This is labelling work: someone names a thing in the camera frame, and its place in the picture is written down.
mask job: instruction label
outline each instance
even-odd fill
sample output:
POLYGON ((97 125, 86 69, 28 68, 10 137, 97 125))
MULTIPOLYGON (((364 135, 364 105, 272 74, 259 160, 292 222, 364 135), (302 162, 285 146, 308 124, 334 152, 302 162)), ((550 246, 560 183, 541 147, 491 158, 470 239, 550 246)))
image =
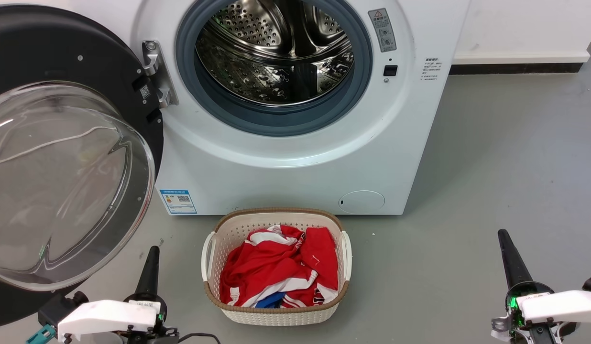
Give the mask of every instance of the instruction label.
POLYGON ((160 190, 171 214, 197 214, 188 190, 160 190))
POLYGON ((381 46, 381 52, 391 52, 396 50, 394 29, 389 21, 389 15, 387 15, 387 9, 377 9, 368 12, 372 25, 376 31, 376 37, 378 37, 378 44, 381 46))
POLYGON ((428 57, 425 59, 423 70, 421 71, 421 81, 436 81, 442 70, 442 62, 437 57, 428 57))

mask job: basket handle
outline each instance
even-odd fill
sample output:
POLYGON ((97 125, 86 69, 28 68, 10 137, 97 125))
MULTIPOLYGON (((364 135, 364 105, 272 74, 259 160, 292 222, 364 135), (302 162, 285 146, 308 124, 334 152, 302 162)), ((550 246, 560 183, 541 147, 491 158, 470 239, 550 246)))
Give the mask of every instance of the basket handle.
POLYGON ((204 240, 204 246, 202 247, 202 265, 201 265, 201 272, 202 272, 202 280, 203 281, 208 281, 208 277, 210 276, 210 268, 211 268, 211 264, 213 263, 213 251, 215 250, 215 240, 213 240, 213 237, 215 236, 215 231, 212 231, 208 237, 206 237, 206 240, 204 240), (208 258, 208 248, 210 247, 210 245, 213 245, 213 248, 210 249, 210 259, 208 258))
POLYGON ((350 247, 350 238, 349 235, 346 234, 346 231, 342 231, 342 252, 344 257, 344 280, 350 281, 353 252, 350 247))

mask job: qr code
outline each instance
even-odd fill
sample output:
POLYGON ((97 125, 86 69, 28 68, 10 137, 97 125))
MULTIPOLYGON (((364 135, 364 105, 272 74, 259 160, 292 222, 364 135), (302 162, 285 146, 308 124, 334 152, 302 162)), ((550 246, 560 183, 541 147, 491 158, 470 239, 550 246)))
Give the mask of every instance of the qr code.
POLYGON ((141 96, 142 96, 142 98, 143 99, 147 99, 147 97, 150 96, 150 95, 151 95, 151 91, 149 91, 148 85, 144 85, 141 88, 141 96))

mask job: gray floor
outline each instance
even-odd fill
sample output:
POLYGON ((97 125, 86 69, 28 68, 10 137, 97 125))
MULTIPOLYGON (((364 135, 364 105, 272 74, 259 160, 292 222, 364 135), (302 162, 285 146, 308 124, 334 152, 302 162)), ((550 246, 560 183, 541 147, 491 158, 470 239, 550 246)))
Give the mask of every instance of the gray floor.
MULTIPOLYGON (((123 252, 81 290, 123 299, 148 247, 162 242, 160 293, 181 333, 216 333, 224 344, 498 344, 489 333, 507 291, 499 228, 555 290, 591 276, 591 60, 577 75, 450 77, 405 215, 342 218, 353 277, 325 323, 267 328, 225 318, 199 276, 216 220, 169 217, 155 198, 123 252)), ((1 327, 0 343, 22 343, 37 328, 33 316, 1 327)), ((565 342, 590 344, 591 325, 565 342)))

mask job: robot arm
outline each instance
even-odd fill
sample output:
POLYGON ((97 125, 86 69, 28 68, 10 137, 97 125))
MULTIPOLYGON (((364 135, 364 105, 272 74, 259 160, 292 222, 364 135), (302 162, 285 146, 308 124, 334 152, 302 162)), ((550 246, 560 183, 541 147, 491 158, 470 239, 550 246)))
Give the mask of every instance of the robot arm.
POLYGON ((179 339, 175 327, 165 327, 166 302, 157 295, 160 249, 153 246, 136 292, 123 302, 102 300, 88 302, 80 291, 72 299, 56 295, 38 310, 38 322, 43 326, 31 336, 26 344, 47 344, 57 337, 59 342, 70 344, 72 337, 81 340, 82 334, 116 333, 127 344, 177 344, 193 336, 212 337, 215 335, 191 333, 179 339))
POLYGON ((591 278, 584 291, 554 292, 531 278, 505 229, 497 233, 508 284, 506 316, 492 320, 492 336, 505 342, 562 344, 578 323, 591 323, 591 278))

